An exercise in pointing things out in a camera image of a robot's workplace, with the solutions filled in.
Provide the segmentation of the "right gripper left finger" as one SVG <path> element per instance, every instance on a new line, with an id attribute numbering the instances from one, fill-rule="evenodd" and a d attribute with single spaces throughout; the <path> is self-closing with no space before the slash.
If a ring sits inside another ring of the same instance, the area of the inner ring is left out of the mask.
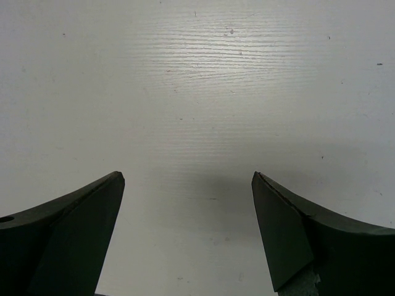
<path id="1" fill-rule="evenodd" d="M 124 188 L 114 171 L 1 217 L 1 295 L 96 295 Z"/>

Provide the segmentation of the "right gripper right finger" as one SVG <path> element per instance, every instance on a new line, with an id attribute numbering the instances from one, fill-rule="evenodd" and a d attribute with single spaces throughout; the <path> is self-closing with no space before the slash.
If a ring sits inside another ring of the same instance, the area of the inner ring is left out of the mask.
<path id="1" fill-rule="evenodd" d="M 340 215 L 259 172 L 252 194 L 278 295 L 394 294 L 394 229 Z"/>

